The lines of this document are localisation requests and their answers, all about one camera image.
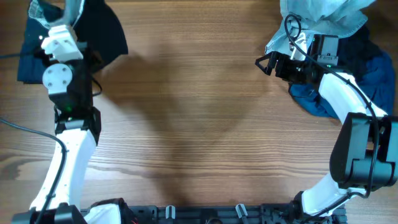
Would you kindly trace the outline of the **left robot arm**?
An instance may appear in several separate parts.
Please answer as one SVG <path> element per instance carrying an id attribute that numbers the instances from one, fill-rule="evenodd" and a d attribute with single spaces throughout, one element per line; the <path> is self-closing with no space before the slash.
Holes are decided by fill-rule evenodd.
<path id="1" fill-rule="evenodd" d="M 54 103 L 56 146 L 43 185 L 29 210 L 13 223 L 126 223 L 131 216 L 124 200 L 95 203 L 80 211 L 80 196 L 88 161 L 101 132 L 101 113 L 93 106 L 88 62 L 70 60 L 46 68 L 42 81 Z"/>

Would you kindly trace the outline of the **black shorts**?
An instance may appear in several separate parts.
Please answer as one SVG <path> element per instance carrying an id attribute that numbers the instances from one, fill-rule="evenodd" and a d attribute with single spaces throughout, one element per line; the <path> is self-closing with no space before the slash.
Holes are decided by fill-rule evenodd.
<path id="1" fill-rule="evenodd" d="M 99 53 L 102 63 L 91 69 L 96 73 L 120 55 L 128 54 L 122 25 L 104 0 L 81 2 L 82 8 L 72 27 L 80 42 L 87 42 L 91 50 Z M 39 36 L 47 34 L 49 22 L 61 18 L 63 9 L 45 1 L 31 1 L 21 52 L 30 52 L 39 46 Z"/>

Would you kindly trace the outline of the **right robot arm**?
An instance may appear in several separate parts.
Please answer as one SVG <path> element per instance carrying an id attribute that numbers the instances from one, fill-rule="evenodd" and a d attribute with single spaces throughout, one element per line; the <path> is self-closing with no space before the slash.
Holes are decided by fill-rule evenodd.
<path id="1" fill-rule="evenodd" d="M 331 223 L 338 219 L 336 210 L 352 198 L 368 198 L 397 182 L 397 117 L 376 106 L 338 65 L 337 36 L 317 34 L 307 45 L 301 33 L 289 37 L 288 44 L 288 54 L 272 51 L 255 65 L 291 84 L 316 84 L 342 128 L 326 176 L 299 192 L 283 211 L 268 211 L 286 223 Z"/>

